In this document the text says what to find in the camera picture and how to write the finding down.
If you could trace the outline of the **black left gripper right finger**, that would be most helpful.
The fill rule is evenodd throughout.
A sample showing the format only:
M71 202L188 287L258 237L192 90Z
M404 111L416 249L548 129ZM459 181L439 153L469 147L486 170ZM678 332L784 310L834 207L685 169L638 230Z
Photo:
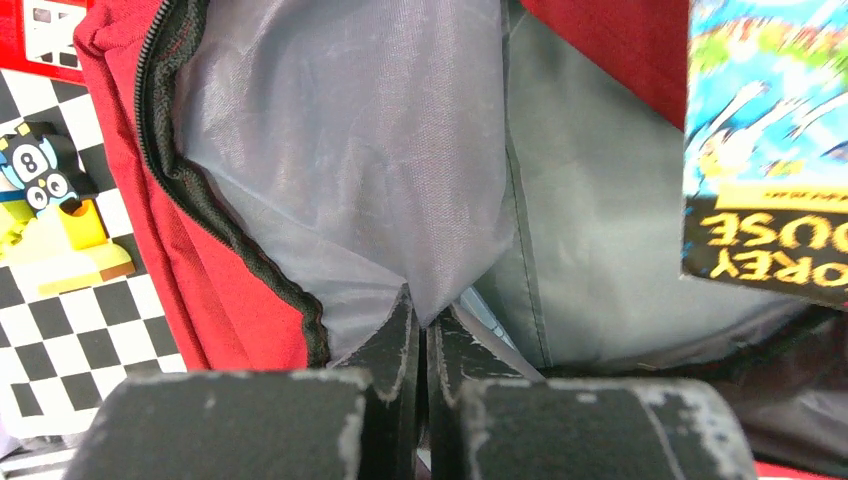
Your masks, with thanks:
M753 479L741 426L711 386L543 378L456 307L427 330L437 479Z

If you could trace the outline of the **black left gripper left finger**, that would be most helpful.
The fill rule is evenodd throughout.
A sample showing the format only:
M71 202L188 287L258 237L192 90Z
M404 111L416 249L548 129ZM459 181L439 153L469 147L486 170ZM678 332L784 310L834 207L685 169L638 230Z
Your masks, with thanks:
M328 368L130 378L107 398L68 479L411 479L419 327L407 289Z

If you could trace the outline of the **red student backpack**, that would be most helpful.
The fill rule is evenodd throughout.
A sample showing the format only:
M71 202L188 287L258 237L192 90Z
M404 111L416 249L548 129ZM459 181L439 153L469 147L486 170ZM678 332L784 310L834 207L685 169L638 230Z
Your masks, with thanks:
M847 305L681 269L694 1L98 1L74 33L193 372L456 307L543 378L718 392L753 479L847 475Z

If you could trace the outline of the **blue treehouse comic book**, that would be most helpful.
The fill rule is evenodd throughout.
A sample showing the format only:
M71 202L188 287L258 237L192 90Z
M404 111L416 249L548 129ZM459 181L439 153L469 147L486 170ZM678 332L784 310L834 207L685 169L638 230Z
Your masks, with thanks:
M681 269L847 305L847 5L694 1Z

